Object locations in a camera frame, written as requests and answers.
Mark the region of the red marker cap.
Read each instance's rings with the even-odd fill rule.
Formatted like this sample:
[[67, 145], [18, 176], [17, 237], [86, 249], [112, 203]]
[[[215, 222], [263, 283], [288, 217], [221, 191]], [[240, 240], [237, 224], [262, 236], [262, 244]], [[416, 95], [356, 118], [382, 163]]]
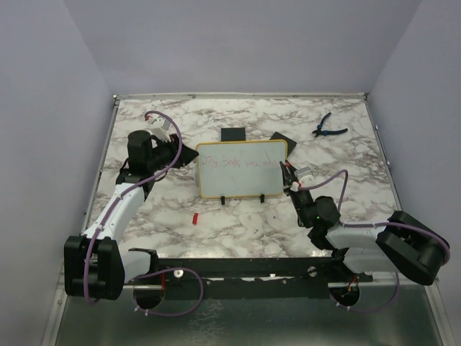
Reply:
[[199, 213], [195, 213], [194, 216], [193, 216], [193, 219], [192, 219], [192, 223], [194, 225], [197, 225], [198, 217], [199, 217]]

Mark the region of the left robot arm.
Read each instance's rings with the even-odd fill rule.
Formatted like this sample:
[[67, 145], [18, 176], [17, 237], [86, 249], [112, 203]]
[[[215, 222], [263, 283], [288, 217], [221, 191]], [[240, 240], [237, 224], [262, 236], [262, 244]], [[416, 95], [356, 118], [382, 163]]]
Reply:
[[121, 254], [120, 241], [161, 175], [193, 162], [198, 151], [185, 146], [181, 136], [136, 130], [127, 137], [127, 159], [115, 191], [99, 217], [80, 236], [64, 244], [64, 287], [69, 296], [88, 301], [117, 299], [124, 284], [137, 278], [154, 283], [159, 274], [153, 250], [132, 249]]

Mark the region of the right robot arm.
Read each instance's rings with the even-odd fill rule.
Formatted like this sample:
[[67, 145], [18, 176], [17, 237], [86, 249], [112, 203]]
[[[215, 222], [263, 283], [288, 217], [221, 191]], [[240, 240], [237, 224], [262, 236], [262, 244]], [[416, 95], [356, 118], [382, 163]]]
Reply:
[[366, 272], [395, 272], [419, 285], [431, 285], [449, 262], [448, 241], [407, 212], [396, 210], [385, 221], [347, 223], [341, 220], [341, 200], [313, 198], [310, 192], [317, 186], [307, 184], [307, 169], [296, 169], [289, 161], [279, 165], [298, 226], [309, 230], [316, 248], [340, 258], [331, 263], [337, 281]]

